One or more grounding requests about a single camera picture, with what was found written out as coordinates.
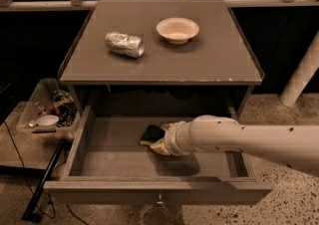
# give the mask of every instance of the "drawer handle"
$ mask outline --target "drawer handle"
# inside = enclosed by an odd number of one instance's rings
[[[161,194],[159,194],[159,200],[156,202],[156,206],[164,206],[165,203],[161,201]]]

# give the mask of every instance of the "white bowl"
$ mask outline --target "white bowl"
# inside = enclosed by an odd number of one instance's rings
[[[157,30],[168,42],[181,45],[198,34],[199,27],[196,23],[185,18],[168,18],[157,25]]]
[[[56,115],[44,115],[37,119],[37,125],[56,125],[59,118]]]

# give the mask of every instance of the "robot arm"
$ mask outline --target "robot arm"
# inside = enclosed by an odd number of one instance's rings
[[[166,154],[240,151],[319,174],[318,125],[242,125],[231,118],[203,115],[171,124],[162,142]]]

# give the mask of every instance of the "aluminum can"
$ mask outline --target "aluminum can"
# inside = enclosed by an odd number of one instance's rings
[[[111,51],[139,58],[144,52],[144,42],[141,38],[119,32],[111,32],[106,35],[105,43]]]

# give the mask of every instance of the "speckled floor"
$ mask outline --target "speckled floor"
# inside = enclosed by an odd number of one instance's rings
[[[25,160],[26,166],[45,167],[54,147],[32,142],[15,130],[24,108],[18,105],[7,118],[7,124]],[[283,106],[277,95],[253,95],[239,120],[246,124],[319,124],[319,95],[302,95],[292,108]],[[0,126],[0,164],[21,165],[5,126]],[[273,190],[253,206],[152,206],[71,205],[88,224],[319,224],[319,178],[260,158],[248,156],[257,181],[268,182]],[[27,178],[32,188],[36,178]],[[26,180],[18,176],[0,175],[0,224],[30,224],[21,220],[31,197]],[[65,204],[52,198],[55,218],[42,216],[40,224],[82,224]],[[43,194],[39,203],[43,211],[53,215]]]

